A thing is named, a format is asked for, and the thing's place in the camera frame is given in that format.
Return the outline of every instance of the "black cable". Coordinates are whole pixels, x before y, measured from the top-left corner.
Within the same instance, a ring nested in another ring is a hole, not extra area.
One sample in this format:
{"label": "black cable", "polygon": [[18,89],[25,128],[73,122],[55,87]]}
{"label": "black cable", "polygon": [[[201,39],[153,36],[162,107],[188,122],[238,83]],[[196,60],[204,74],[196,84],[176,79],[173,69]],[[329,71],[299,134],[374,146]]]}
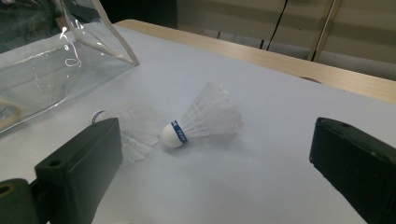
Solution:
{"label": "black cable", "polygon": [[283,12],[285,12],[285,8],[286,8],[286,5],[288,4],[288,1],[289,1],[289,0],[286,0],[286,1],[285,1],[285,6],[283,6],[282,12],[281,12],[280,15],[279,15],[279,19],[277,19],[276,27],[275,27],[275,30],[274,30],[272,36],[271,36],[270,43],[269,43],[268,46],[267,46],[267,50],[268,50],[268,49],[270,48],[270,46],[271,46],[271,43],[272,43],[272,41],[273,41],[273,39],[274,39],[274,36],[275,36],[275,33],[276,33],[276,31],[277,31],[277,27],[278,27],[279,24],[280,24],[280,20],[282,19]]}
{"label": "black cable", "polygon": [[260,49],[262,49],[262,46],[264,45],[264,40],[260,43]]}

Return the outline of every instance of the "black plastic device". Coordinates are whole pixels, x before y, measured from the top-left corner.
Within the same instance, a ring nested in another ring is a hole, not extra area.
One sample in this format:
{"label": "black plastic device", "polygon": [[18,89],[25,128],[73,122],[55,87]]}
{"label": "black plastic device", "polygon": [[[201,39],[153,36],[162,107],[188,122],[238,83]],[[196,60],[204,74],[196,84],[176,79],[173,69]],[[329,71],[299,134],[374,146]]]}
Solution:
{"label": "black plastic device", "polygon": [[309,160],[367,223],[396,223],[396,148],[318,118]]}
{"label": "black plastic device", "polygon": [[92,223],[122,163],[120,149],[117,119],[92,124],[40,162],[30,185],[23,179],[0,182],[0,223]]}

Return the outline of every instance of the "blurred shuttlecock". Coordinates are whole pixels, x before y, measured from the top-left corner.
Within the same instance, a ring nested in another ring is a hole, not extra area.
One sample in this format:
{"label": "blurred shuttlecock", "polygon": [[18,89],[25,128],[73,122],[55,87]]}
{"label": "blurred shuttlecock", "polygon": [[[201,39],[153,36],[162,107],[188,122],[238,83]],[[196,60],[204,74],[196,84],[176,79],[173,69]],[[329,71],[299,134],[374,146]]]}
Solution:
{"label": "blurred shuttlecock", "polygon": [[161,139],[168,147],[180,147],[191,137],[234,133],[244,125],[241,118],[222,84],[209,82],[184,116],[163,128]]}
{"label": "blurred shuttlecock", "polygon": [[133,102],[108,111],[99,111],[92,123],[118,118],[120,122],[122,154],[127,161],[140,161],[158,142],[158,117],[152,106]]}

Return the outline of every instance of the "blue band on shuttlecock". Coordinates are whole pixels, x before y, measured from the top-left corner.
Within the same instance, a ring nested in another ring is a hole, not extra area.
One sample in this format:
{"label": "blue band on shuttlecock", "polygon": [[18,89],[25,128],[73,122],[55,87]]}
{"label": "blue band on shuttlecock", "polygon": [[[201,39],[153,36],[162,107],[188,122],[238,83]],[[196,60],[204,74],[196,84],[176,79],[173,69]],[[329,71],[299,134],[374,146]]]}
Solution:
{"label": "blue band on shuttlecock", "polygon": [[98,118],[98,116],[99,116],[100,114],[102,114],[103,112],[105,112],[105,110],[98,111],[98,112],[96,112],[95,115],[93,115],[93,117],[92,117],[92,124],[94,124],[94,123],[96,122],[96,119]]}
{"label": "blue band on shuttlecock", "polygon": [[186,135],[181,130],[180,126],[178,126],[177,121],[173,121],[173,122],[171,122],[171,124],[175,130],[175,133],[177,134],[178,140],[180,140],[180,142],[182,142],[183,144],[188,142],[189,140],[187,139]]}

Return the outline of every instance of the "clear plastic bag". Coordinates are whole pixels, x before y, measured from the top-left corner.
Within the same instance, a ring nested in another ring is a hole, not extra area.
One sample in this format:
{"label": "clear plastic bag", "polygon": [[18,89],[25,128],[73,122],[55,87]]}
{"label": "clear plastic bag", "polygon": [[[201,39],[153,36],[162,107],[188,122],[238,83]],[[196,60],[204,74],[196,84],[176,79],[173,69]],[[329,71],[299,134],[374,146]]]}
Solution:
{"label": "clear plastic bag", "polygon": [[135,65],[99,0],[0,0],[0,133]]}

